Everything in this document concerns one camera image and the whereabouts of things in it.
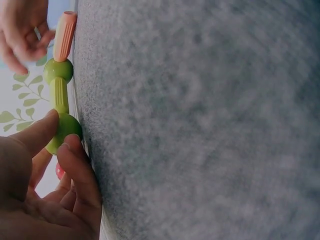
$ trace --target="child's hand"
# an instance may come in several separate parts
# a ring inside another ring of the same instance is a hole
[[[0,56],[12,71],[27,74],[20,61],[37,61],[47,53],[55,36],[47,14],[48,0],[0,0]]]

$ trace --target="gray couch cushion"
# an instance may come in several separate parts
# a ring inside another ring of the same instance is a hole
[[[320,239],[318,0],[78,11],[80,120],[118,239]]]

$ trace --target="green leaf print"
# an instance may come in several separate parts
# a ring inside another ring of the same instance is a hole
[[[27,114],[31,118],[34,113],[35,113],[35,109],[33,107],[25,110],[25,114]]]
[[[23,86],[22,85],[20,85],[20,84],[14,84],[13,86],[12,86],[12,90],[13,91],[16,91],[16,90],[18,90],[18,89],[20,89],[20,88],[22,88]]]
[[[23,106],[30,107],[30,106],[36,104],[39,100],[40,99],[27,99],[27,100],[24,100]]]
[[[33,123],[34,123],[34,121],[27,121],[27,122],[19,123],[19,124],[16,125],[16,130],[18,132],[20,132],[23,129],[26,129],[27,127],[29,127]]]
[[[38,83],[41,83],[43,80],[43,77],[42,76],[36,76],[30,83],[29,83],[29,86],[31,84],[38,84]]]
[[[14,74],[13,75],[13,79],[20,82],[20,83],[24,83],[25,80],[29,77],[29,72],[26,75],[19,75],[19,74]]]
[[[24,99],[26,96],[28,96],[30,93],[26,93],[26,92],[24,92],[24,93],[20,93],[19,94],[19,96],[18,96],[18,98],[19,99]]]
[[[5,126],[3,127],[3,130],[4,130],[5,132],[9,131],[9,130],[12,128],[13,125],[15,125],[15,124],[14,124],[14,123],[11,123],[11,124],[5,125]]]
[[[43,58],[39,59],[39,60],[35,63],[35,65],[36,65],[37,67],[43,66],[43,65],[46,64],[47,59],[48,59],[48,57],[47,57],[47,55],[45,55]]]
[[[41,84],[38,86],[38,93],[41,96],[42,90],[44,89],[44,86]]]
[[[21,109],[20,109],[20,108],[17,108],[17,109],[16,109],[16,114],[18,114],[19,117],[21,118]]]
[[[14,120],[15,117],[8,111],[3,111],[1,114],[0,114],[0,123],[1,124],[4,124],[4,123],[9,123],[11,122],[12,120]]]

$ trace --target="hand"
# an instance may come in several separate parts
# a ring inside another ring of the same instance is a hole
[[[29,128],[0,137],[0,239],[99,239],[101,196],[78,136],[67,136],[57,151],[65,171],[57,189],[42,199],[35,192],[52,157],[44,147],[57,126],[52,110]]]
[[[55,36],[49,30],[47,14],[48,0],[0,0],[0,56],[12,71],[27,74],[20,60],[37,61],[46,55]]]

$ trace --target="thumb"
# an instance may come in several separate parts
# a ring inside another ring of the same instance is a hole
[[[45,118],[10,137],[21,142],[26,147],[31,157],[34,157],[54,137],[58,129],[58,124],[58,112],[56,110],[51,110]]]

